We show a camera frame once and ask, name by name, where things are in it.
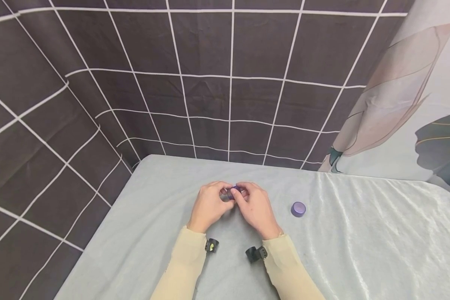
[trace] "hand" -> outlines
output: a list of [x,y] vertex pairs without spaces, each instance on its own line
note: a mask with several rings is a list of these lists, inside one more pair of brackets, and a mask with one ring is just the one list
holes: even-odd
[[187,224],[189,230],[205,233],[210,225],[218,221],[222,215],[233,208],[235,201],[223,202],[220,199],[222,189],[230,189],[232,185],[223,181],[210,182],[200,187],[193,205],[192,215]]
[[245,198],[242,196],[244,192],[236,189],[231,189],[232,195],[245,220],[258,231],[263,240],[271,240],[283,234],[273,215],[267,192],[251,182],[239,182],[237,186],[247,190]]

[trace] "small purple object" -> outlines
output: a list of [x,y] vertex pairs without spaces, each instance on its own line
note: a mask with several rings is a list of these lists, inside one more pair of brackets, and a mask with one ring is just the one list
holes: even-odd
[[226,191],[226,194],[227,194],[229,200],[234,200],[234,199],[235,199],[235,198],[233,197],[233,195],[232,195],[232,189],[236,189],[236,190],[240,190],[240,191],[241,191],[240,187],[238,187],[238,186],[233,186],[233,187],[231,187],[230,189],[228,189],[228,190]]
[[295,202],[292,205],[292,215],[300,218],[307,211],[305,205],[301,202]]

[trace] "white grid line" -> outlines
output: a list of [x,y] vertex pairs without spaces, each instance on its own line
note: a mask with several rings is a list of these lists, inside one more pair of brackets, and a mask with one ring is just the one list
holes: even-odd
[[[11,114],[14,114],[13,113],[13,111],[11,111],[6,105],[4,105],[4,104],[2,104],[2,102],[0,101],[0,104],[2,105],[2,106],[4,106],[4,108],[7,110],[7,111],[9,111]],[[21,119],[19,119],[18,117],[16,117],[16,119],[18,120],[18,121],[20,121],[21,123],[22,123],[22,125],[25,125],[25,123],[21,120]],[[28,220],[26,220],[26,219],[24,219],[23,217],[24,217],[24,215],[26,215],[26,213],[30,210],[30,208],[32,208],[32,206],[33,206],[33,204],[35,204],[35,202],[37,201],[37,199],[38,198],[40,198],[40,196],[42,196],[42,194],[43,193],[45,193],[45,191],[55,182],[55,180],[57,180],[57,178],[62,174],[62,172],[65,170],[65,168],[66,167],[70,167],[70,165],[68,164],[70,161],[72,161],[72,159],[78,154],[78,152],[80,152],[80,150],[81,149],[83,149],[96,135],[97,135],[97,133],[99,132],[99,130],[100,129],[98,129],[96,132],[95,132],[95,134],[92,136],[92,137],[90,137],[85,143],[83,143],[83,145],[79,148],[79,149],[77,149],[74,153],[73,153],[73,155],[68,159],[68,161],[64,161],[63,160],[63,158],[61,158],[61,157],[59,157],[59,158],[61,158],[61,160],[65,163],[64,164],[64,166],[61,168],[61,170],[60,171],[58,171],[58,173],[55,175],[55,177],[44,187],[44,189],[43,190],[41,190],[41,192],[40,193],[38,193],[38,195],[36,195],[35,196],[35,198],[29,203],[29,205],[27,206],[27,208],[22,212],[22,214],[20,215],[20,216],[18,216],[18,215],[16,215],[16,214],[14,214],[14,213],[12,213],[12,212],[9,212],[7,209],[4,209],[4,208],[1,208],[0,207],[0,211],[1,212],[3,212],[3,213],[5,213],[5,214],[7,214],[7,215],[10,215],[11,217],[14,217],[14,218],[16,218],[16,221],[0,236],[0,241],[8,234],[8,232],[17,224],[17,222],[18,221],[22,221],[22,222],[24,222],[24,223],[26,223],[26,224],[29,224],[30,226],[32,226],[32,227],[35,227],[36,229],[38,229],[38,230],[41,230],[41,231],[43,231],[44,233],[47,233],[47,234],[49,234],[49,235],[51,235],[52,237],[54,237],[54,238],[56,238],[56,239],[58,239],[58,240],[63,240],[61,237],[58,237],[57,235],[55,235],[55,234],[53,234],[53,233],[51,233],[50,231],[48,231],[48,230],[45,230],[44,228],[42,228],[42,227],[40,227],[40,226],[38,226],[38,225],[36,225],[36,224],[34,224],[34,223],[32,223],[32,222],[30,222],[30,221],[28,221]],[[110,205],[110,203],[108,203],[100,194],[99,194],[99,196],[105,201],[105,203],[107,203],[107,205],[108,206],[110,206],[111,207],[111,205]],[[67,244],[69,244],[70,246],[72,246],[72,247],[74,247],[74,248],[76,248],[76,249],[78,249],[78,250],[81,250],[82,252],[83,252],[83,249],[81,249],[80,247],[77,247],[77,246],[75,246],[74,244],[72,244],[72,243],[69,243],[69,242],[66,242]]]
[[[105,7],[107,7],[107,9],[108,9],[108,3],[106,2],[106,0],[104,0],[104,3],[105,3]],[[120,41],[120,44],[122,45],[123,52],[125,53],[125,57],[127,58],[128,65],[130,66],[130,69],[132,70],[133,77],[134,77],[135,82],[137,83],[138,89],[140,91],[140,95],[142,95],[143,103],[145,103],[145,107],[147,108],[147,111],[150,111],[149,108],[148,108],[147,101],[145,100],[145,96],[143,95],[142,87],[138,83],[137,75],[136,75],[136,73],[134,73],[132,63],[130,61],[130,58],[128,57],[128,53],[127,53],[127,50],[125,49],[125,45],[123,44],[120,32],[118,31],[117,25],[115,24],[115,20],[113,19],[112,12],[109,11],[108,14],[110,15],[110,19],[112,20],[113,26],[115,28],[115,32],[117,32],[118,40]],[[164,151],[164,155],[166,155],[165,148],[164,148],[164,145],[162,143],[162,139],[160,138],[160,134],[158,133],[157,126],[155,125],[155,122],[153,121],[152,115],[150,115],[150,120],[152,120],[153,128],[155,129],[155,132],[157,133],[158,140],[160,141],[160,145],[162,146],[162,150]]]
[[178,74],[180,75],[180,83],[182,84],[183,104],[185,105],[185,113],[187,113],[188,127],[190,127],[190,136],[192,138],[192,143],[193,143],[193,152],[195,154],[195,158],[197,158],[197,151],[195,149],[195,141],[193,139],[192,124],[190,123],[190,118],[188,116],[187,98],[185,97],[185,86],[183,84],[182,68],[180,67],[180,59],[178,58],[177,42],[175,41],[175,32],[173,30],[172,14],[170,13],[170,6],[168,5],[168,0],[165,0],[165,3],[166,3],[166,10],[168,13],[168,20],[170,21],[170,31],[172,32],[173,47],[175,48],[175,56],[177,57]]
[[[13,16],[15,17],[16,21],[20,24],[20,26],[22,27],[23,31],[25,31],[25,33],[28,35],[28,37],[30,38],[30,40],[33,42],[33,44],[35,45],[35,47],[40,51],[40,53],[45,57],[46,61],[48,61],[48,64],[50,64],[50,66],[52,67],[52,69],[54,69],[55,73],[57,73],[58,77],[60,77],[61,81],[65,83],[65,80],[62,78],[62,76],[60,75],[60,73],[58,72],[57,69],[55,69],[55,66],[52,65],[52,62],[48,59],[48,57],[45,55],[45,53],[42,51],[42,49],[38,46],[38,44],[35,42],[35,40],[32,38],[32,36],[30,35],[30,33],[27,31],[27,29],[25,28],[25,26],[23,26],[22,22],[20,22],[18,15],[14,14],[12,9],[10,8],[10,6],[8,6],[8,4],[5,2],[5,0],[2,0],[3,4],[7,7],[7,9],[13,14]],[[85,109],[85,107],[83,106],[82,102],[79,101],[79,99],[77,98],[77,96],[75,95],[75,93],[70,89],[70,87],[68,86],[68,91],[71,92],[71,94],[73,95],[73,97],[76,99],[76,101],[80,104],[80,106],[83,108],[83,110],[85,111],[85,113],[90,117],[90,119],[92,120],[92,122],[95,124],[96,127],[98,127],[97,123],[95,122],[95,120],[93,119],[93,117],[89,114],[89,112]],[[113,151],[117,154],[118,157],[120,157],[120,154],[118,154],[118,152],[116,151],[116,149],[114,148],[114,146],[112,146],[112,143],[108,140],[108,138],[105,136],[105,134],[100,130],[100,133],[102,133],[102,136],[105,138],[105,140],[108,142],[108,144],[110,145],[110,147],[113,149]],[[127,170],[130,172],[130,174],[132,173],[132,171],[130,170],[130,168],[128,167],[128,165],[125,163],[125,161],[123,161],[123,164],[125,165],[125,167],[127,168]]]
[[[53,8],[55,8],[55,6],[54,6],[52,0],[48,0],[48,1],[49,1],[50,5],[51,5]],[[83,64],[84,64],[85,67],[88,69],[89,67],[88,67],[87,62],[85,61],[85,58],[83,57],[82,53],[80,52],[80,50],[79,50],[77,44],[75,43],[73,37],[72,37],[71,34],[70,34],[70,31],[68,31],[67,26],[65,26],[65,23],[63,22],[62,17],[60,16],[60,14],[58,13],[57,10],[55,10],[55,14],[57,15],[58,20],[60,21],[60,23],[61,23],[62,26],[63,26],[63,29],[65,30],[65,32],[66,32],[67,35],[68,35],[68,38],[70,38],[70,41],[72,42],[72,44],[73,44],[73,46],[75,47],[77,53],[79,54],[80,58],[82,59]],[[95,82],[95,84],[96,84],[96,86],[97,86],[97,88],[98,88],[100,94],[102,94],[102,97],[104,98],[106,104],[108,105],[108,107],[109,107],[110,109],[112,109],[110,103],[108,102],[108,99],[105,97],[105,94],[104,94],[104,92],[102,91],[102,88],[100,88],[100,85],[98,84],[98,81],[95,79],[95,76],[93,76],[93,73],[92,73],[91,71],[89,71],[89,73],[90,73],[90,76],[92,76],[92,79],[93,79],[93,81]],[[122,124],[121,124],[120,121],[118,120],[117,115],[116,115],[113,111],[112,111],[112,114],[113,114],[113,116],[115,117],[115,120],[117,120],[118,126],[120,126],[120,128],[121,128],[123,134],[125,135],[125,137],[128,137],[127,133],[125,132],[125,129],[123,128]],[[131,142],[130,142],[130,146],[132,147],[133,152],[135,152],[135,155],[137,156],[137,158],[140,159],[140,156],[138,155],[136,149],[133,147],[133,145],[132,145]]]
[[[107,180],[107,178],[113,173],[113,171],[115,171],[115,169],[118,167],[118,165],[120,164],[120,162],[122,161],[122,156],[120,156],[120,159],[118,160],[117,164],[115,165],[115,167],[107,174],[107,176],[105,176],[105,178],[102,180],[102,182],[100,183],[100,185],[98,186],[97,190],[100,190],[100,188],[102,187],[102,185],[104,184],[105,180]],[[27,287],[25,288],[25,290],[22,293],[22,296],[20,296],[19,300],[22,300],[23,296],[25,295],[25,293],[27,292],[28,288],[30,287],[30,285],[32,285],[32,283],[35,281],[35,278],[39,275],[39,273],[45,269],[46,265],[48,264],[48,262],[52,259],[52,256],[54,256],[55,252],[57,252],[58,248],[60,248],[60,246],[62,245],[62,243],[64,243],[65,240],[67,240],[68,235],[71,233],[71,231],[73,230],[73,227],[75,226],[75,224],[77,223],[78,219],[82,216],[83,212],[85,211],[85,209],[87,209],[87,207],[90,205],[90,203],[92,203],[93,199],[95,199],[97,193],[95,193],[95,195],[93,195],[93,197],[90,199],[90,201],[87,203],[87,205],[85,205],[85,207],[82,209],[82,211],[80,211],[80,213],[77,215],[75,221],[73,222],[72,226],[70,227],[70,229],[68,230],[67,234],[65,235],[65,237],[63,238],[63,240],[58,244],[58,246],[55,248],[55,250],[52,252],[52,254],[50,255],[50,257],[48,257],[48,259],[46,260],[46,262],[44,263],[44,265],[39,269],[38,272],[36,272],[35,276],[33,276],[32,280],[30,280],[30,282],[28,283]]]
[[[134,73],[134,74],[142,74],[142,75],[158,75],[158,76],[180,76],[180,74],[175,73],[156,73],[156,72],[141,72],[141,71],[130,71],[130,70],[115,70],[115,69],[104,69],[102,67],[90,67],[87,69],[80,69],[80,70],[74,70],[73,72],[68,73],[65,75],[66,78],[75,75],[80,72],[88,72],[88,71],[106,71],[106,72],[118,72],[118,73]],[[230,76],[227,75],[191,75],[191,74],[182,74],[182,77],[196,77],[196,78],[205,78],[205,77],[212,77],[212,78],[230,78]],[[283,78],[272,78],[272,77],[243,77],[243,76],[231,76],[232,79],[244,79],[244,80],[273,80],[273,81],[283,81]],[[324,86],[328,88],[366,88],[366,85],[351,85],[351,86],[341,86],[341,85],[327,85],[326,83],[317,83],[317,82],[308,82],[308,81],[298,81],[293,79],[285,79],[286,82],[290,83],[298,83],[301,85],[317,85],[317,86]]]
[[[42,144],[45,146],[45,147],[47,147],[56,157],[58,157],[58,159],[60,159],[61,161],[62,161],[62,163],[64,163],[65,164],[65,166],[67,166],[67,167],[69,167],[70,168],[70,170],[72,170],[78,177],[80,177],[94,192],[96,192],[96,189],[95,189],[95,187],[93,187],[83,176],[82,176],[82,174],[80,174],[80,173],[78,173],[78,171],[77,170],[75,170],[74,169],[74,167],[72,167],[70,164],[69,164],[69,162],[74,158],[74,156],[78,153],[78,152],[75,152],[74,153],[74,155],[72,155],[72,157],[70,157],[69,159],[68,159],[68,161],[66,161],[63,157],[61,157],[61,155],[59,155],[53,148],[51,148],[51,146],[44,140],[44,139],[42,139],[42,137],[41,136],[39,136],[30,126],[28,126],[28,124],[27,123],[25,123],[16,113],[14,113],[5,103],[3,103],[1,100],[0,100],[0,105],[5,109],[5,110],[7,110],[14,118],[16,118],[17,119],[17,121],[18,122],[20,122],[26,129],[28,129],[28,131],[30,132],[30,133],[32,133],[32,135],[34,135],[40,142],[42,142]],[[106,201],[106,199],[102,196],[102,195],[100,195],[100,193],[98,193],[98,195],[100,196],[100,198],[102,198],[106,203],[108,203],[107,201]]]
[[18,119],[21,119],[23,117],[25,117],[26,115],[28,115],[29,113],[31,113],[32,111],[36,110],[37,108],[39,108],[41,105],[45,104],[46,102],[48,102],[49,100],[51,100],[52,98],[54,98],[56,95],[60,94],[61,92],[64,91],[65,88],[68,87],[68,81],[66,82],[66,84],[61,87],[57,92],[54,92],[52,95],[48,96],[47,98],[45,98],[44,100],[38,102],[37,104],[35,104],[34,106],[32,106],[31,108],[29,108],[28,110],[24,111],[22,114],[20,114],[19,116],[15,117],[12,121],[8,122],[7,124],[5,124],[4,126],[1,127],[0,129],[0,134],[2,132],[4,132],[8,127],[12,126],[13,124],[15,124]]
[[[142,140],[142,141],[149,141],[149,142],[159,142],[158,140],[144,139],[144,138],[141,138],[141,137],[130,137],[128,139],[130,139],[130,140]],[[121,141],[120,143],[118,143],[117,147],[120,146],[121,143],[124,143],[126,141],[127,140]],[[190,147],[193,146],[193,145],[186,144],[186,143],[175,143],[175,142],[172,143],[172,142],[165,142],[165,141],[162,141],[162,142],[163,143],[168,143],[170,145],[177,145],[177,146],[190,146]],[[303,159],[296,159],[296,158],[290,158],[290,157],[288,157],[288,158],[287,157],[278,157],[276,155],[270,155],[270,154],[264,154],[264,153],[262,153],[262,154],[260,154],[260,153],[252,153],[252,152],[248,152],[248,151],[244,151],[244,150],[226,150],[226,149],[213,148],[213,147],[209,147],[209,146],[197,146],[197,145],[195,145],[194,147],[196,147],[196,148],[209,148],[209,149],[212,149],[212,150],[223,151],[223,152],[245,152],[245,153],[252,154],[252,155],[265,155],[266,157],[269,156],[269,157],[273,157],[273,158],[282,158],[282,159],[290,159],[290,160],[295,160],[295,161],[303,161]],[[309,161],[307,161],[307,163],[308,164],[321,164],[321,163],[323,163],[323,161],[322,162],[309,162]]]
[[[25,10],[18,10],[17,13],[0,16],[0,22],[25,15],[27,13],[48,12],[57,10],[75,10],[84,12],[114,12],[114,13],[300,13],[300,10],[260,10],[260,9],[122,9],[122,8],[97,8],[97,7],[38,7]],[[376,17],[376,12],[338,12],[333,10],[302,10],[306,15],[339,15],[339,16],[356,16],[356,17]],[[407,12],[386,12],[383,17],[406,17]]]
[[[302,0],[302,4],[300,6],[300,11],[303,10],[304,4],[305,4],[305,0]],[[275,126],[275,121],[277,119],[277,114],[278,114],[278,108],[280,106],[280,101],[282,100],[282,94],[283,94],[284,86],[285,86],[285,79],[286,79],[286,75],[288,73],[288,66],[290,66],[290,61],[292,59],[293,47],[295,45],[295,40],[297,39],[297,33],[298,33],[298,28],[300,27],[301,17],[302,17],[302,14],[299,13],[298,17],[297,17],[297,24],[295,25],[295,32],[293,34],[292,44],[290,46],[290,51],[288,53],[288,61],[286,63],[286,67],[285,67],[284,78],[282,79],[282,87],[280,88],[280,94],[278,95],[277,107],[275,109],[275,114],[273,115],[272,129],[270,129],[270,135],[268,136],[267,149],[265,151],[265,156],[263,157],[262,165],[265,165],[265,160],[267,159],[268,148],[270,147],[270,141],[272,140],[273,127]]]
[[[171,117],[178,117],[178,118],[182,118],[182,119],[207,119],[207,120],[214,120],[214,121],[221,121],[221,122],[248,122],[248,123],[259,123],[259,124],[264,124],[267,126],[272,126],[271,123],[266,123],[266,122],[262,122],[262,121],[256,121],[256,120],[225,120],[225,119],[216,119],[216,118],[212,118],[212,117],[201,117],[201,116],[190,116],[190,117],[186,117],[186,116],[179,116],[179,115],[174,115],[174,114],[167,114],[167,113],[162,113],[162,112],[149,112],[149,111],[143,111],[143,110],[127,110],[126,108],[112,108],[111,110],[105,110],[102,111],[101,113],[99,113],[98,115],[96,115],[95,119],[97,119],[98,117],[102,116],[105,113],[109,113],[112,110],[121,110],[121,111],[129,111],[129,112],[133,112],[133,113],[142,113],[142,114],[151,114],[151,115],[164,115],[164,116],[171,116]],[[293,128],[293,129],[298,129],[298,130],[303,130],[303,131],[309,131],[309,132],[313,132],[313,133],[337,133],[340,132],[339,130],[335,130],[335,131],[319,131],[319,130],[314,130],[314,129],[307,129],[307,128],[301,128],[301,127],[296,127],[296,126],[290,126],[290,125],[281,125],[281,124],[275,124],[275,127],[287,127],[287,128]]]
[[228,91],[228,152],[227,161],[230,161],[230,127],[232,119],[232,79],[233,79],[233,40],[235,31],[235,0],[232,0],[232,32],[230,36],[230,89]]
[[30,222],[30,221],[27,220],[27,219],[23,219],[23,218],[20,217],[19,215],[16,215],[16,214],[14,214],[14,213],[11,212],[11,211],[8,211],[7,209],[2,208],[1,206],[0,206],[0,212],[1,212],[1,213],[4,213],[5,215],[8,215],[9,217],[12,217],[12,218],[15,219],[15,221],[12,223],[12,225],[10,225],[10,227],[8,227],[7,230],[5,230],[5,232],[2,234],[2,236],[0,236],[0,241],[1,241],[1,240],[2,240],[2,239],[3,239],[3,238],[4,238],[4,237],[5,237],[5,236],[13,229],[13,228],[14,228],[14,226],[15,226],[19,221],[22,221],[23,223],[25,223],[25,224],[27,224],[27,225],[29,225],[29,226],[31,226],[31,227],[33,227],[33,228],[39,230],[39,231],[42,231],[42,232],[45,233],[45,234],[48,234],[49,236],[53,237],[54,239],[59,240],[59,241],[61,241],[61,242],[63,242],[63,243],[66,243],[67,245],[69,245],[69,246],[71,246],[71,247],[74,247],[74,248],[77,249],[78,251],[83,252],[83,249],[80,248],[79,246],[77,246],[77,245],[75,245],[75,244],[73,244],[73,243],[71,243],[71,242],[69,242],[69,241],[67,241],[67,240],[64,240],[64,238],[59,237],[58,235],[56,235],[56,234],[54,234],[54,233],[52,233],[52,232],[46,230],[45,228],[43,228],[43,227],[41,227],[41,226],[39,226],[39,225],[37,225],[37,224],[35,224],[35,223]]
[[[365,38],[365,41],[363,42],[363,45],[362,45],[360,51],[359,51],[358,54],[357,54],[357,58],[355,58],[355,61],[354,61],[353,65],[352,65],[352,67],[351,67],[351,69],[350,69],[350,72],[348,72],[348,75],[346,76],[345,82],[344,82],[344,84],[343,84],[344,86],[346,86],[346,84],[348,83],[348,80],[349,80],[350,77],[352,76],[353,70],[355,69],[355,66],[356,66],[357,63],[358,63],[358,60],[360,59],[360,56],[361,56],[363,50],[365,49],[365,47],[366,47],[366,45],[367,45],[368,39],[370,39],[370,36],[372,35],[373,29],[375,28],[375,26],[376,26],[376,24],[377,24],[377,22],[378,22],[378,19],[380,18],[380,14],[383,12],[383,9],[385,8],[386,4],[387,4],[387,0],[383,0],[382,7],[380,7],[380,11],[379,11],[379,13],[377,14],[377,16],[375,17],[375,20],[373,21],[373,24],[372,24],[372,26],[371,26],[371,28],[370,28],[370,31],[368,32],[368,35],[367,35],[367,37]],[[335,99],[335,103],[333,103],[332,108],[330,108],[330,112],[328,113],[327,118],[326,118],[325,121],[323,122],[322,129],[321,129],[320,131],[322,131],[322,130],[325,128],[325,126],[327,125],[328,119],[329,119],[330,116],[332,115],[333,109],[335,108],[335,106],[336,106],[336,104],[337,104],[337,102],[338,102],[338,99],[339,99],[340,96],[342,95],[342,92],[343,92],[343,91],[344,91],[343,88],[340,89],[340,92],[338,93],[337,98]],[[306,162],[307,159],[310,157],[310,154],[312,153],[313,148],[314,148],[315,145],[317,144],[317,141],[318,141],[318,139],[320,138],[320,135],[321,135],[321,133],[319,133],[319,134],[317,135],[317,138],[316,138],[315,141],[313,142],[313,145],[312,145],[312,147],[310,148],[310,151],[308,152],[307,157],[305,157],[305,159],[304,159],[304,161],[303,161],[303,164],[302,164],[302,166],[300,167],[300,169],[303,168],[303,166],[305,165],[305,162]]]

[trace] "black wrist device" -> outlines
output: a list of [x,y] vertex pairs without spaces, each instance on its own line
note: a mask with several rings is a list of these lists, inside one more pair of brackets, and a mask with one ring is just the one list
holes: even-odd
[[205,251],[215,253],[217,250],[218,244],[219,244],[218,240],[208,239],[207,243],[205,244]]
[[260,247],[257,249],[256,247],[250,247],[245,251],[249,262],[256,262],[257,260],[264,259],[268,256],[267,250],[265,247]]

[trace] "beige sleeve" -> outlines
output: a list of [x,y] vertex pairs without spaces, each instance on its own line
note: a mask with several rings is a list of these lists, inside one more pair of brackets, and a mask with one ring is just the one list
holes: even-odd
[[302,265],[288,235],[264,240],[263,247],[268,253],[265,267],[281,300],[325,299]]
[[172,258],[150,300],[191,300],[205,263],[205,234],[183,227],[172,250]]

